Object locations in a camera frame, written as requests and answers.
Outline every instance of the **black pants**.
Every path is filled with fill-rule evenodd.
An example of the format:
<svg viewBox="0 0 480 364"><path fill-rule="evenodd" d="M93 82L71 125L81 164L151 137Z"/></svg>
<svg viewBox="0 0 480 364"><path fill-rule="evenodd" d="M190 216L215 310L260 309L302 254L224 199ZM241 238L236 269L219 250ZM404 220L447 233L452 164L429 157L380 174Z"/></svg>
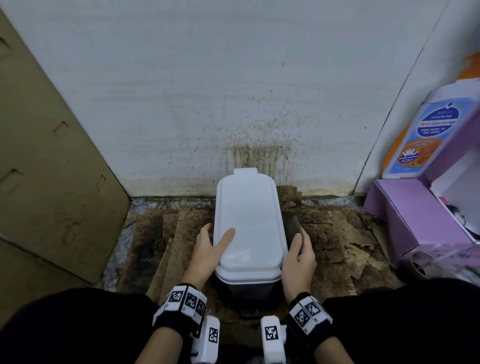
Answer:
<svg viewBox="0 0 480 364"><path fill-rule="evenodd" d="M480 362L480 288L470 283L432 279L324 307L355 363ZM0 331L0 363L133 364L156 310L144 295L93 288L44 297ZM239 362L229 352L229 362Z"/></svg>

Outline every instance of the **wristband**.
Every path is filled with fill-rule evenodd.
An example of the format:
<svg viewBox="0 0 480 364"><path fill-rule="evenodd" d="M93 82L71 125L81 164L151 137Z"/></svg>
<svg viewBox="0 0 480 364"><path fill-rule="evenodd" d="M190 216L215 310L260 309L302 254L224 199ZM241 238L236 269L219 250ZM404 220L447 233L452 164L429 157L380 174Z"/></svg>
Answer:
<svg viewBox="0 0 480 364"><path fill-rule="evenodd" d="M290 303L289 309L287 328L300 347L313 352L333 336L331 316L309 293L300 293Z"/></svg>
<svg viewBox="0 0 480 364"><path fill-rule="evenodd" d="M205 295L191 284L173 287L153 316L153 330L168 327L186 339L199 329L206 302Z"/></svg>

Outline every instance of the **white trash can lid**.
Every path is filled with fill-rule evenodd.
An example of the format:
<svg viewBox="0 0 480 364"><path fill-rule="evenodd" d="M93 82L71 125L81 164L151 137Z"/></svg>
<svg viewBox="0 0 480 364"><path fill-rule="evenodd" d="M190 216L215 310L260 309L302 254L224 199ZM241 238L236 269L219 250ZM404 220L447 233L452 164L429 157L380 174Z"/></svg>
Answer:
<svg viewBox="0 0 480 364"><path fill-rule="evenodd" d="M237 168L216 190L213 245L235 228L216 269L229 284L269 283L281 277L287 241L275 182L257 168Z"/></svg>

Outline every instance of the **damaged floor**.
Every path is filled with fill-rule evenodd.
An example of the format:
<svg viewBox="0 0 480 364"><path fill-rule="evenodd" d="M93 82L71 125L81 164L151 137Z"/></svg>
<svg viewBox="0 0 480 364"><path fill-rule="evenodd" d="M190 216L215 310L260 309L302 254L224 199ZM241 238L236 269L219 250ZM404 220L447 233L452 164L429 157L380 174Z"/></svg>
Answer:
<svg viewBox="0 0 480 364"><path fill-rule="evenodd" d="M302 199L295 187L277 189L284 221L297 215L312 239L317 259L312 294L319 301L360 294L369 288L401 285L384 254L384 227L363 214L354 197ZM203 225L213 223L214 213L213 198L134 200L98 286L110 291L145 293L159 302L180 282L196 236ZM243 319L220 299L212 284L208 283L203 291L208 298L207 314L215 315L222 323L222 343L262 347L261 336L254 334L260 320ZM282 318L286 313L287 305L281 303L262 315Z"/></svg>

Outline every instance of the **soap bottle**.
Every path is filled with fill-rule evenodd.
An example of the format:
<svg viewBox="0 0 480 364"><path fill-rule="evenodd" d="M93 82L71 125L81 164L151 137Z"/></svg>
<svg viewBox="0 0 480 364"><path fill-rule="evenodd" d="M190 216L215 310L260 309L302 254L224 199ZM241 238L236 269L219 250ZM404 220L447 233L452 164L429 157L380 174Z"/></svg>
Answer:
<svg viewBox="0 0 480 364"><path fill-rule="evenodd" d="M480 108L480 52L457 81L431 91L385 155L382 178L415 178Z"/></svg>

